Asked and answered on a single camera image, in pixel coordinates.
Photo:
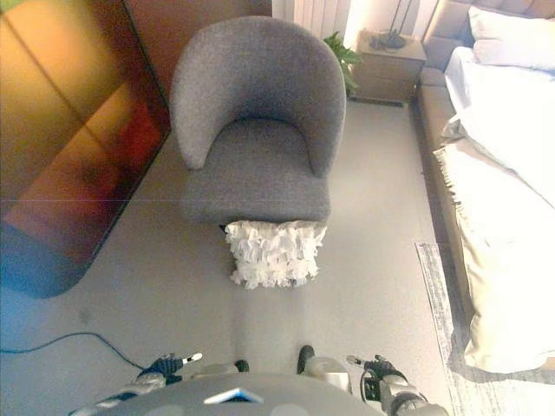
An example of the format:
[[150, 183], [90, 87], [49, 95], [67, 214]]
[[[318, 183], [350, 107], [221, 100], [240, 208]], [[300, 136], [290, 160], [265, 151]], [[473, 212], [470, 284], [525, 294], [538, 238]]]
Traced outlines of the dark right robot hand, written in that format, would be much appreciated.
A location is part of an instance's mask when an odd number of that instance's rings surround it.
[[384, 356], [376, 354], [374, 360], [366, 361], [355, 355], [348, 355], [346, 361], [354, 366], [361, 367], [366, 373], [372, 374], [376, 379], [382, 380], [384, 376], [396, 375], [405, 378], [404, 374], [398, 371], [395, 366]]

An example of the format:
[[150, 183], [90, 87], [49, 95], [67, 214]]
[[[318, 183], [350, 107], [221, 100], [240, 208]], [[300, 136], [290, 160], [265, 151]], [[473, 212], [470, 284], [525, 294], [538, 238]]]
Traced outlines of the dark left robot hand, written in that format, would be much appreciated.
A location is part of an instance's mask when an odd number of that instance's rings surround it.
[[199, 361], [203, 358], [202, 353], [194, 353], [183, 357], [176, 357], [175, 354], [164, 354], [157, 359], [149, 368], [149, 371], [162, 374], [167, 385], [181, 382], [183, 377], [177, 375], [185, 365]]

